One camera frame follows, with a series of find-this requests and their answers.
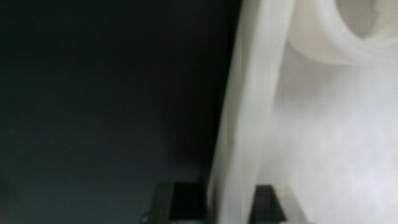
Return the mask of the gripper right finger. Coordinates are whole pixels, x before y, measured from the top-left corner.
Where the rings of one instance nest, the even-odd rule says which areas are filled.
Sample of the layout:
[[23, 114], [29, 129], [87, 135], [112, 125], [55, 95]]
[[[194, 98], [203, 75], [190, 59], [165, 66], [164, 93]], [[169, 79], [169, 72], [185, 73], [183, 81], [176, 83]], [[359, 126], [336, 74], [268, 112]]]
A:
[[304, 210], [288, 187], [256, 187], [249, 224], [309, 224]]

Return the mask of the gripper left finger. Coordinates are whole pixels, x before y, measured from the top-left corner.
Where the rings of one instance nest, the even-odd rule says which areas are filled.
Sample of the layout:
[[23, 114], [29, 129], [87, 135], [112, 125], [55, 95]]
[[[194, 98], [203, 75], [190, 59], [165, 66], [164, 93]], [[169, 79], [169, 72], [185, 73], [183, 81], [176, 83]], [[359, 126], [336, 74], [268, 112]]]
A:
[[140, 224], [204, 224], [206, 203], [199, 182], [160, 183]]

